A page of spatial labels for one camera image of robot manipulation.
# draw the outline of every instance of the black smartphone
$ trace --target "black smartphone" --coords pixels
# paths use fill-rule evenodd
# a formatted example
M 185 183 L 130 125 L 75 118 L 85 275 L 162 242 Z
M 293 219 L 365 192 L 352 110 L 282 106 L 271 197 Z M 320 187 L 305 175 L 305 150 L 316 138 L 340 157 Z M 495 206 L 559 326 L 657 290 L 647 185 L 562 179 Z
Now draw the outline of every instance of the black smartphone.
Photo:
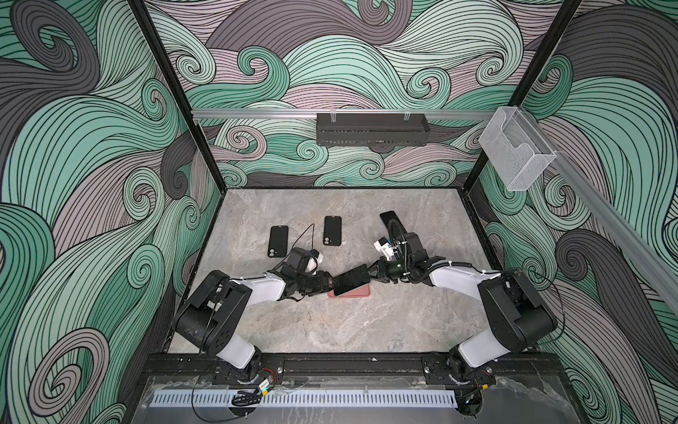
M 334 296 L 341 296 L 370 282 L 367 265 L 362 264 L 334 278 Z
M 341 246 L 341 216 L 326 216 L 323 244 Z
M 271 236 L 268 238 L 269 258 L 284 258 L 287 256 L 287 235 L 290 229 L 287 225 L 276 225 L 271 227 Z

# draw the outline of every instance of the swirl pattern wallpaper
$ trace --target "swirl pattern wallpaper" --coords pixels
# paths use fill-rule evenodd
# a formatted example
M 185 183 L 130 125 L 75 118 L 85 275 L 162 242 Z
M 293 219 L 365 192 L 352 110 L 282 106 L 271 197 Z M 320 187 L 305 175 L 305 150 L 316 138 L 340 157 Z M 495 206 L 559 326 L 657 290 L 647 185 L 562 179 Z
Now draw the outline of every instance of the swirl pattern wallpaper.
M 120 422 L 220 193 L 126 0 L 0 3 L 0 411 Z
M 600 0 L 608 4 L 614 0 Z M 146 0 L 194 108 L 506 106 L 560 0 Z M 315 121 L 204 119 L 227 185 L 460 186 L 485 123 L 425 147 L 318 147 Z
M 678 2 L 597 6 L 582 4 L 524 107 L 678 274 Z M 565 332 L 543 349 L 591 422 L 676 423 L 678 318 L 567 182 L 547 169 L 509 193 L 488 165 L 472 198 L 505 267 L 554 279 Z

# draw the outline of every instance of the wire mesh basket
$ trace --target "wire mesh basket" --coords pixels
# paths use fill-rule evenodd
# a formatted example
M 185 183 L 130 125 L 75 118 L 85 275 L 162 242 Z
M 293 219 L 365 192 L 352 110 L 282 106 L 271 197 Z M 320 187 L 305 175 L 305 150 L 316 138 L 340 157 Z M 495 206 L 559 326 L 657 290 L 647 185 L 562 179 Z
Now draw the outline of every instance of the wire mesh basket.
M 480 136 L 480 145 L 509 191 L 525 191 L 555 159 L 528 134 L 540 133 L 517 107 L 500 107 Z

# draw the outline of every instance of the robotic arm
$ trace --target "robotic arm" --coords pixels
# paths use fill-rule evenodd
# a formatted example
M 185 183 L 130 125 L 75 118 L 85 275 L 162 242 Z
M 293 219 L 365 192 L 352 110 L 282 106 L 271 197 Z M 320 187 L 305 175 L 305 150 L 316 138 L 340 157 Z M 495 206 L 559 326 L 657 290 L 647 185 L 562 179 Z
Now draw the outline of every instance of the robotic arm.
M 375 243 L 383 253 L 372 266 L 361 265 L 332 277 L 318 271 L 322 255 L 292 248 L 280 266 L 256 277 L 229 277 L 212 271 L 174 317 L 179 334 L 210 355 L 233 366 L 233 374 L 251 381 L 259 369 L 260 350 L 235 334 L 245 308 L 292 298 L 296 292 L 335 295 L 368 284 L 409 282 L 456 290 L 483 303 L 490 326 L 450 350 L 450 374 L 471 380 L 484 363 L 508 352 L 520 352 L 553 331 L 556 319 L 521 272 L 478 271 L 470 263 L 428 257 L 415 233 L 408 233 L 394 212 L 381 215 L 389 238 Z

